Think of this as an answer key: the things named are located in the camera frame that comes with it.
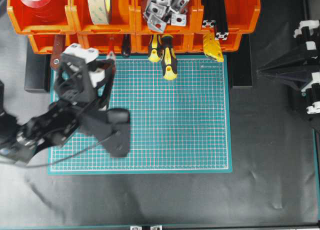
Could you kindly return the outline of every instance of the orange bin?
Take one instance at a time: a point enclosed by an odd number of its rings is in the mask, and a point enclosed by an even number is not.
[[[18,34],[75,33],[70,11],[71,0],[52,0],[39,12],[20,0],[7,0],[7,13]]]
[[[135,0],[112,0],[111,24],[94,25],[90,18],[88,0],[71,0],[74,28],[81,34],[130,34],[135,27]]]
[[[241,33],[230,33],[228,39],[220,40],[221,50],[223,52],[235,52],[239,49]],[[188,53],[203,53],[204,51],[204,35],[194,33],[190,35],[188,43]]]
[[[28,35],[29,42],[35,54],[52,54],[52,49],[55,41],[55,35],[38,34]],[[65,36],[65,47],[73,43],[83,45],[83,40],[79,34],[67,34]]]
[[[209,32],[210,28],[202,28],[204,6],[198,1],[198,17],[195,33]],[[260,0],[224,0],[230,33],[253,33],[261,11]]]
[[[148,28],[147,21],[143,18],[143,9],[141,2],[143,0],[135,0],[135,21],[136,21],[136,34],[152,34],[152,30]],[[191,34],[197,27],[198,15],[198,1],[190,0],[188,3],[187,24],[186,26],[166,26],[165,32],[167,34]]]
[[[152,34],[137,34],[136,35],[136,52],[139,54],[147,54],[148,46]],[[189,38],[191,34],[172,34],[173,47],[177,54],[186,53],[188,50]]]
[[[116,54],[121,53],[123,34],[85,34],[80,35],[83,41],[82,46],[84,48],[98,49],[101,54],[107,54],[109,52],[110,37],[114,37],[114,51]],[[131,53],[136,53],[136,35],[131,34]]]

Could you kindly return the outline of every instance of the cable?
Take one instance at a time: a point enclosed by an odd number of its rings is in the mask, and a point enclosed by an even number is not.
[[[43,167],[49,167],[49,166],[53,166],[53,165],[56,165],[58,163],[61,163],[61,162],[64,162],[68,159],[71,159],[71,158],[74,158],[80,154],[83,154],[85,153],[86,151],[90,150],[90,149],[93,149],[97,146],[99,146],[100,144],[103,144],[104,142],[108,141],[113,135],[117,134],[117,132],[114,132],[112,134],[110,134],[109,136],[107,136],[105,139],[91,145],[91,146],[88,146],[86,147],[85,149],[81,150],[81,151],[78,151],[76,152],[75,154],[72,154],[70,156],[67,156],[67,157],[64,157],[62,159],[59,159],[57,161],[54,161],[54,162],[51,162],[51,163],[45,163],[45,164],[39,164],[39,165],[31,165],[31,166],[22,166],[22,165],[16,165],[15,163],[16,162],[13,162],[13,161],[0,161],[0,164],[3,164],[3,165],[10,165],[10,166],[13,166],[13,167],[17,167],[17,168],[22,168],[22,169],[37,169],[37,168],[43,168]]]

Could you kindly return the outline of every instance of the cutting mat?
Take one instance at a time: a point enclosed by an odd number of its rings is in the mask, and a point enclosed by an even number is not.
[[[101,147],[48,167],[51,175],[229,173],[232,171],[226,62],[199,55],[178,56],[178,78],[164,80],[160,63],[146,56],[121,57],[111,108],[131,117],[126,158],[111,158]],[[57,96],[51,91],[51,101]],[[49,163],[96,143],[76,133],[49,150]]]

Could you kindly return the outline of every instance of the black table surface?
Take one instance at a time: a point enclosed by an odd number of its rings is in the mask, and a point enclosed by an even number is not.
[[[49,176],[46,168],[0,165],[0,228],[183,224],[285,226],[318,221],[312,130],[289,108],[287,88],[259,78],[295,45],[301,0],[261,0],[250,36],[253,87],[231,89],[232,173]],[[5,107],[24,123],[50,96],[24,91],[25,36],[0,0],[0,79]],[[31,164],[48,160],[47,151]]]

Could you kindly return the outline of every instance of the yellow screwdriver handle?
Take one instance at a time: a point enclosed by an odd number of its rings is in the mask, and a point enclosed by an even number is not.
[[[162,74],[166,80],[174,80],[178,76],[178,60],[173,47],[174,37],[170,34],[162,36]]]
[[[220,42],[214,33],[208,33],[203,35],[203,53],[211,59],[216,60],[219,63],[224,62],[224,55],[220,47]]]
[[[148,46],[148,59],[150,62],[157,63],[162,57],[162,46],[160,35],[154,34]]]

